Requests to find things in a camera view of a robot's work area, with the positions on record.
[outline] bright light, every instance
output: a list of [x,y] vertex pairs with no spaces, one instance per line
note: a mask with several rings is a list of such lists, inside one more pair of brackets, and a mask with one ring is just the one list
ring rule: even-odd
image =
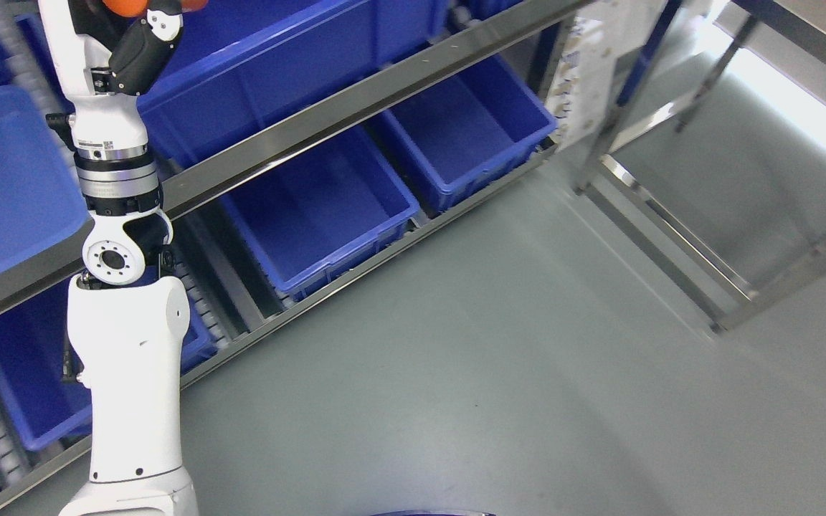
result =
[[[699,44],[711,58],[718,59],[730,43],[731,37],[718,27],[703,27]],[[826,149],[826,105],[823,102],[748,49],[735,54],[727,72],[741,79],[768,108],[777,111]]]

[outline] stainless steel table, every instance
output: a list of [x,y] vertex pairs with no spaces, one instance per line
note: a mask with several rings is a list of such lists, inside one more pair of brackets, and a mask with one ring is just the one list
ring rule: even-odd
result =
[[[694,118],[699,105],[708,98],[709,92],[720,79],[738,49],[748,42],[755,27],[767,25],[784,38],[791,40],[801,49],[826,65],[826,2],[813,0],[734,0],[747,10],[748,19],[741,25],[730,47],[708,73],[697,88],[675,98],[652,115],[623,127],[629,113],[649,75],[653,62],[659,58],[659,42],[668,24],[678,10],[677,3],[669,1],[662,14],[662,20],[653,30],[649,43],[640,53],[633,73],[624,85],[623,91],[611,105],[607,120],[594,141],[593,148],[584,164],[583,174],[576,180],[576,190],[586,192],[590,199],[621,226],[634,239],[649,258],[652,258],[663,272],[678,284],[681,290],[714,321],[715,330],[730,330],[757,313],[772,306],[776,301],[799,290],[814,279],[826,273],[826,234],[813,242],[812,248],[789,267],[780,270],[776,278],[760,288],[755,287],[725,262],[714,249],[691,231],[660,199],[643,186],[632,172],[627,170],[614,153],[653,128],[669,120],[678,119],[676,130],[682,131]],[[720,285],[736,303],[735,307],[723,308],[709,296],[703,288],[685,273],[676,261],[639,230],[630,220],[594,185],[592,180],[603,176],[617,192],[629,199],[636,209],[661,229],[665,235],[701,268],[711,280]]]

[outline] robotic arm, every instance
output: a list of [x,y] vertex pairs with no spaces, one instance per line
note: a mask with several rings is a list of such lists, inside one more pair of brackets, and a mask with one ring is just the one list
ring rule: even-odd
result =
[[[68,331],[92,394],[88,483],[60,516],[197,516],[180,444],[180,353],[190,308],[136,97],[170,60],[182,14],[206,0],[40,0],[71,115],[48,115],[75,152],[95,220],[69,287]],[[129,23],[127,16],[136,18]],[[157,280],[147,283],[148,268]]]

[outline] gray floor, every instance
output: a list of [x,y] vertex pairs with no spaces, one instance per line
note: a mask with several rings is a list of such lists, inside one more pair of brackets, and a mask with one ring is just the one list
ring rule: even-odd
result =
[[187,389],[203,514],[826,514],[826,278],[716,338],[565,192],[532,173]]

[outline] red object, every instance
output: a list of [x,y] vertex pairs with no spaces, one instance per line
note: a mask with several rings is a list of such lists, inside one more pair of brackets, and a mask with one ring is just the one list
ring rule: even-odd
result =
[[[203,9],[209,0],[181,0],[184,12],[198,11]],[[104,0],[104,5],[119,16],[131,17],[140,16],[148,6],[148,0]]]

